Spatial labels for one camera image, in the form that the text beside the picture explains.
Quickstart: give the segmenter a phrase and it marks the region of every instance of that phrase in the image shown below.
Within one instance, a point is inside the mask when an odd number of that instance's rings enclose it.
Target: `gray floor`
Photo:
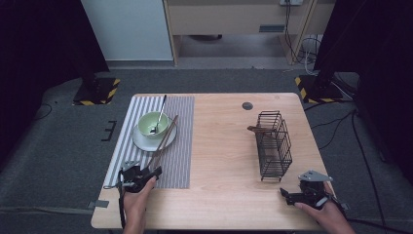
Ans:
[[[8,168],[0,175],[0,205],[87,210],[98,197],[120,133],[131,95],[135,93],[293,92],[293,79],[306,74],[304,64],[288,65],[277,36],[232,35],[208,41],[185,37],[178,66],[158,63],[120,63],[99,77],[117,77],[121,85],[108,105],[73,106],[80,79],[51,88],[31,128],[22,138]],[[340,74],[351,84],[352,73]],[[313,106],[303,103],[304,108]],[[362,119],[354,116],[365,160],[353,130],[353,103],[320,105],[306,111],[322,160],[338,198],[349,204],[348,218],[413,230],[413,186],[397,166],[381,161]],[[118,121],[113,139],[108,121]],[[376,187],[380,205],[375,196]],[[90,214],[0,214],[0,233],[107,233],[90,226]],[[396,233],[352,222],[357,233]]]

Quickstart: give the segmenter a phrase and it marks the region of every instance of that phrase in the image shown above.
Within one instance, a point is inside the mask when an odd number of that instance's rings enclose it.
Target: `human hand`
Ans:
[[[146,202],[152,188],[155,186],[156,178],[153,176],[148,180],[143,189],[138,193],[126,192],[124,195],[124,209],[127,217],[124,233],[143,233],[146,225],[145,210]]]
[[[333,194],[327,182],[324,183],[324,189],[327,193]],[[330,234],[356,233],[337,206],[331,201],[327,201],[321,210],[316,210],[304,203],[295,203],[294,206],[315,219]]]

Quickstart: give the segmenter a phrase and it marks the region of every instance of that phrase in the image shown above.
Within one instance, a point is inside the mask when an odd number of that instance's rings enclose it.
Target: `metal wire basket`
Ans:
[[[292,163],[291,142],[285,121],[279,111],[262,111],[258,115],[257,141],[261,181],[275,177],[281,181]]]

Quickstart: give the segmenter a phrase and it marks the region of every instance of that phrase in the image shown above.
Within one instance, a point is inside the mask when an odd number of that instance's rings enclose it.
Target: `wall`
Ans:
[[[82,0],[106,60],[172,60],[162,0]]]

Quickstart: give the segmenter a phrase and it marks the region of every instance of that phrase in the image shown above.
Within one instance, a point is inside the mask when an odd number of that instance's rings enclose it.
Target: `striped placemat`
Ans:
[[[138,119],[150,111],[160,111],[164,97],[132,97],[124,125],[116,143],[115,151],[106,174],[104,187],[113,187],[124,162],[139,161],[141,169],[151,159],[153,152],[139,149],[133,143],[132,130]],[[157,181],[158,188],[188,188],[191,167],[192,125],[194,97],[168,97],[164,112],[177,119],[175,140],[163,152],[160,165],[162,174]]]

